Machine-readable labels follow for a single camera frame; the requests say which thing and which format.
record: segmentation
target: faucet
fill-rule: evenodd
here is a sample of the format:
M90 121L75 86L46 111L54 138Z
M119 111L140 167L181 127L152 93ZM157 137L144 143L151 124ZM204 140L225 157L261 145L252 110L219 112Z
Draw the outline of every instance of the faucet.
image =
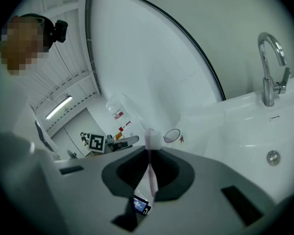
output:
M270 76L270 69L269 69L268 59L267 59L266 50L265 50L265 41L267 41L273 48L276 54L276 57L278 58L278 62L280 66L287 65L288 62L286 61L283 48L279 44L278 40L276 40L276 38L270 35L269 33L266 33L266 32L260 33L258 36L258 48L259 48L259 53L261 56L261 61L263 62L264 72L265 72L265 77L263 79L264 93L265 93L264 104L266 106L271 107L274 105L273 95L285 93L286 85L291 75L291 69L289 67L286 67L282 81L273 83L273 79Z

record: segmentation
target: ceiling light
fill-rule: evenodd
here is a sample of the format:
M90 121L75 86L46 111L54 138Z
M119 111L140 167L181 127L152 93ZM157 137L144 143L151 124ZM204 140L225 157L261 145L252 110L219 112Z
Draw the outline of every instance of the ceiling light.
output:
M57 107L55 107L47 116L46 119L50 119L58 110L60 110L67 102L72 99L71 96L68 96L64 99Z

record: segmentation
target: toothbrush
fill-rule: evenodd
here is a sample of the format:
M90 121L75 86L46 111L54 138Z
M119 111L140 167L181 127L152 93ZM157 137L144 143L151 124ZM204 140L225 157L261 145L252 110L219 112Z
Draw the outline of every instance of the toothbrush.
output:
M145 132L145 148L148 152L148 177L149 177L149 186L152 197L155 197L156 189L155 185L157 184L157 178L151 166L151 152L152 150L160 150L161 148L161 133L153 129L148 129Z

